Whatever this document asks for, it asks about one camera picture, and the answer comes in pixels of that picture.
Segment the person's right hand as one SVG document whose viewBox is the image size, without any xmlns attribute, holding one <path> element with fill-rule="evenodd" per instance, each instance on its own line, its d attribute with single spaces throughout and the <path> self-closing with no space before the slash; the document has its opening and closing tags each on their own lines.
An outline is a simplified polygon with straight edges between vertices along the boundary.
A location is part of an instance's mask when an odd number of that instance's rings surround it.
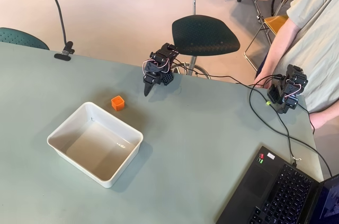
<svg viewBox="0 0 339 224">
<path fill-rule="evenodd" d="M 254 80 L 254 86 L 266 88 L 264 85 L 265 81 L 271 76 L 270 72 L 261 71 Z"/>
</svg>

